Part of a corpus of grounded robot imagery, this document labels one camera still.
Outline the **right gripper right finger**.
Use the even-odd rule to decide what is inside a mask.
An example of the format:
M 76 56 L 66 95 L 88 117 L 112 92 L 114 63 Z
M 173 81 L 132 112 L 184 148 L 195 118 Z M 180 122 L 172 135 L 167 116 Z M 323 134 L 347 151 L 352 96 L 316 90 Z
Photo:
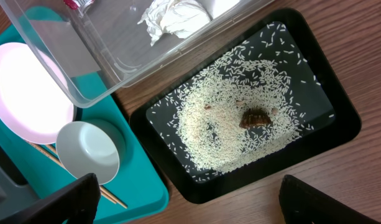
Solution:
M 286 223 L 379 224 L 292 175 L 283 177 L 278 197 Z

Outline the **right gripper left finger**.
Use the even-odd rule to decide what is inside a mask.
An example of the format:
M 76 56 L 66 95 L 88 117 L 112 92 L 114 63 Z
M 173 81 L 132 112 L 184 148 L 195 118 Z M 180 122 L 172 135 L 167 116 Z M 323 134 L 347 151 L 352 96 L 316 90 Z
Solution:
M 97 176 L 89 173 L 0 223 L 92 224 L 100 198 Z

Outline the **grey bowl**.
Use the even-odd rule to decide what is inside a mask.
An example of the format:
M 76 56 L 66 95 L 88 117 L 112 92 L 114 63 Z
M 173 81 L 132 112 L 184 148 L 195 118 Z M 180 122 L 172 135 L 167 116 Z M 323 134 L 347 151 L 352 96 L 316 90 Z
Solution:
M 66 124 L 55 143 L 59 161 L 75 178 L 88 173 L 100 185 L 111 182 L 119 173 L 126 152 L 120 130 L 103 119 L 88 119 Z

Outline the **dark brown food lump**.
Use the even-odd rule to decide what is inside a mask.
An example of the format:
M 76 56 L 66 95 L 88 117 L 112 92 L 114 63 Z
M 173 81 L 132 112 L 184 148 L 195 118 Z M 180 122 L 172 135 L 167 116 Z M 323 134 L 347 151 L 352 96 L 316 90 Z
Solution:
M 257 128 L 267 126 L 272 123 L 268 113 L 260 108 L 249 108 L 242 116 L 239 127 L 243 129 Z

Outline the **large white round plate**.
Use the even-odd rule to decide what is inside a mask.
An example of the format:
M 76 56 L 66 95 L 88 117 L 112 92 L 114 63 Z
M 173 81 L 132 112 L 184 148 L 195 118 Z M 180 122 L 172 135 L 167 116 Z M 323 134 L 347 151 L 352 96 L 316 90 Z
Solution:
M 27 44 L 0 45 L 0 120 L 16 135 L 53 144 L 76 108 Z

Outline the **white rice pile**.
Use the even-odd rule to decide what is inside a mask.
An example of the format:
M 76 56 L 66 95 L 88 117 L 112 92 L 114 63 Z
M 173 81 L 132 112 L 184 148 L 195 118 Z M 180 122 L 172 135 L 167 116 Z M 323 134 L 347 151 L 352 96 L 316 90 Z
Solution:
M 283 38 L 284 25 L 273 25 L 230 48 L 197 72 L 176 95 L 164 97 L 175 112 L 168 120 L 197 171 L 226 174 L 273 154 L 310 129 L 306 111 L 292 92 L 294 79 L 287 65 L 306 63 L 295 46 Z M 265 110 L 272 123 L 243 129 L 242 114 Z

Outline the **red snack wrapper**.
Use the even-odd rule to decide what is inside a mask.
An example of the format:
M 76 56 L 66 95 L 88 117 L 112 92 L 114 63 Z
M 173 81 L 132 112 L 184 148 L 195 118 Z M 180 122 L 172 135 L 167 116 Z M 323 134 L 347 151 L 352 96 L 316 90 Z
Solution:
M 84 10 L 94 3 L 94 0 L 63 0 L 72 10 Z

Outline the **white tissue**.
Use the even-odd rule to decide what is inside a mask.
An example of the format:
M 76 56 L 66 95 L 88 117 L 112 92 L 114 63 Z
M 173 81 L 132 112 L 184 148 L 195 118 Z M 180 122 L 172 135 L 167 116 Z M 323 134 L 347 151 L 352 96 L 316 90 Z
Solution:
M 205 8 L 195 0 L 154 0 L 144 11 L 138 24 L 145 22 L 153 46 L 164 34 L 186 39 L 211 18 Z

